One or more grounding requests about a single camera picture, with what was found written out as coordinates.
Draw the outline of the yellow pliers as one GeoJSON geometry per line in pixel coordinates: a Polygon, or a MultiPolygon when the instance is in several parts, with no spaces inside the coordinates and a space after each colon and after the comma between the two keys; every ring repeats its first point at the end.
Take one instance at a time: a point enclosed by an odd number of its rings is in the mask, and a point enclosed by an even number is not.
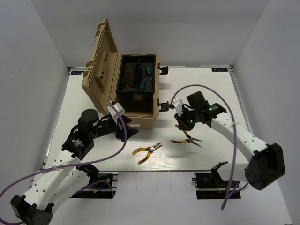
{"type": "Polygon", "coordinates": [[[194,144],[194,145],[196,145],[196,146],[198,146],[198,147],[201,148],[201,145],[199,145],[197,142],[202,142],[202,140],[193,138],[192,136],[190,136],[190,135],[188,134],[188,132],[187,132],[186,130],[182,130],[182,132],[184,133],[186,139],[183,139],[183,140],[170,139],[170,142],[176,143],[176,144],[181,144],[181,143],[191,143],[191,144],[194,144]]]}
{"type": "Polygon", "coordinates": [[[140,164],[146,162],[148,160],[148,158],[151,156],[151,154],[154,151],[156,151],[157,149],[159,149],[160,147],[162,147],[162,146],[163,146],[162,143],[159,142],[159,143],[156,143],[156,144],[154,144],[152,146],[138,148],[138,149],[136,149],[136,150],[134,150],[132,152],[132,155],[135,155],[135,154],[137,154],[139,152],[142,152],[142,151],[146,151],[147,152],[147,154],[145,155],[145,157],[137,162],[140,165],[140,164]]]}

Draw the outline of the green stubby screwdriver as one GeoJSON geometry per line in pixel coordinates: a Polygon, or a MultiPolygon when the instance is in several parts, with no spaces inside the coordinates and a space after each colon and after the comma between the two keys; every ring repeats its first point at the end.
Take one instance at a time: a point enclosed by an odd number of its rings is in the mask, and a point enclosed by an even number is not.
{"type": "Polygon", "coordinates": [[[146,90],[146,79],[143,79],[139,85],[139,90],[146,90]]]}
{"type": "Polygon", "coordinates": [[[150,78],[150,80],[152,81],[152,70],[149,66],[145,67],[145,72],[146,72],[147,76],[150,78]]]}

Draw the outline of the tan plastic toolbox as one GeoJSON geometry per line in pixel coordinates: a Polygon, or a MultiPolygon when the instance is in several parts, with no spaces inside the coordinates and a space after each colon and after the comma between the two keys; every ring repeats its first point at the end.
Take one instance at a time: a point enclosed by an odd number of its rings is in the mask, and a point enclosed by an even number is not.
{"type": "Polygon", "coordinates": [[[110,101],[118,102],[132,120],[129,126],[151,130],[159,113],[166,111],[159,101],[159,79],[168,72],[156,54],[119,54],[104,19],[97,27],[82,88],[100,113],[108,113],[110,101]]]}

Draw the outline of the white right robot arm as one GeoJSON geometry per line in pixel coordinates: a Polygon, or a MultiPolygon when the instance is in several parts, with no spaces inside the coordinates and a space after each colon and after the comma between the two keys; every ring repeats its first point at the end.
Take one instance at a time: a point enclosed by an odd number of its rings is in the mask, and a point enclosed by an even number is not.
{"type": "Polygon", "coordinates": [[[230,112],[218,103],[209,104],[202,92],[187,96],[188,104],[173,98],[169,108],[175,109],[177,128],[185,133],[196,123],[202,123],[219,132],[239,150],[247,160],[245,164],[227,161],[212,167],[210,173],[198,173],[193,181],[198,188],[233,188],[238,182],[246,182],[262,190],[285,174],[282,147],[268,144],[255,137],[233,121],[230,112]]]}

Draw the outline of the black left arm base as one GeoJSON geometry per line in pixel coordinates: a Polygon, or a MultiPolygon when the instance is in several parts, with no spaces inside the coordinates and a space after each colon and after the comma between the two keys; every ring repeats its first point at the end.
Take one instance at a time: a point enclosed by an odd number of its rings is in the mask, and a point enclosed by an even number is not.
{"type": "Polygon", "coordinates": [[[92,178],[88,187],[71,196],[74,199],[113,199],[118,184],[117,172],[100,172],[92,178]]]}

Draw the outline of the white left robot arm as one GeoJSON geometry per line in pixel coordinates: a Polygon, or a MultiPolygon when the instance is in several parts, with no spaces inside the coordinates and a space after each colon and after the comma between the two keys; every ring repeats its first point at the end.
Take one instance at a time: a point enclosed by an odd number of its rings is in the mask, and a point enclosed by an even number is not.
{"type": "Polygon", "coordinates": [[[127,126],[132,120],[124,115],[120,104],[109,106],[108,111],[102,118],[94,109],[83,111],[52,165],[40,172],[40,179],[29,190],[11,199],[11,207],[22,223],[49,224],[54,212],[68,198],[101,182],[94,162],[82,162],[94,147],[94,139],[115,134],[125,143],[138,133],[137,129],[127,126]]]}

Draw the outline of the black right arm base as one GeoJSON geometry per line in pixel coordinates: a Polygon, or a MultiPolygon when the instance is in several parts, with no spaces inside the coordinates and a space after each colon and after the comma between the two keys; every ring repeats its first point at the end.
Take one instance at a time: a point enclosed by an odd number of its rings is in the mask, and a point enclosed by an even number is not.
{"type": "Polygon", "coordinates": [[[223,181],[219,175],[210,173],[195,173],[192,182],[196,188],[197,200],[220,200],[225,198],[228,181],[223,181]]]}

